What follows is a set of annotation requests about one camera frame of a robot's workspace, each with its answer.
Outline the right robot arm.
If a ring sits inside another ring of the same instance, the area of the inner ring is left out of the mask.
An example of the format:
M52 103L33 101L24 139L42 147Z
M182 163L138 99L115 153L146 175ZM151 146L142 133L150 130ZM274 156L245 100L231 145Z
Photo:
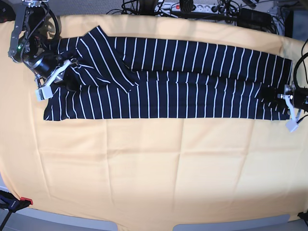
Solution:
M48 38L42 27L48 20L54 22L55 33ZM23 63L35 76L38 88L44 83L63 86L77 91L77 79L68 70L56 71L64 66L66 59L51 46L61 39L61 25L50 9L47 0L23 0L16 11L14 30L11 34L8 56L16 63Z

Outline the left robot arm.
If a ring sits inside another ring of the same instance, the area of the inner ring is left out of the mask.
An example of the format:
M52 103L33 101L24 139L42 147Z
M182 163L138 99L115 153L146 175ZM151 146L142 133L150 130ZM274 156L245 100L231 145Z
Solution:
M308 112L308 42L305 41L300 50L300 57L292 68L292 76L286 83L278 87L267 87L261 91L261 99L270 106L291 111L287 105L289 100L294 109Z

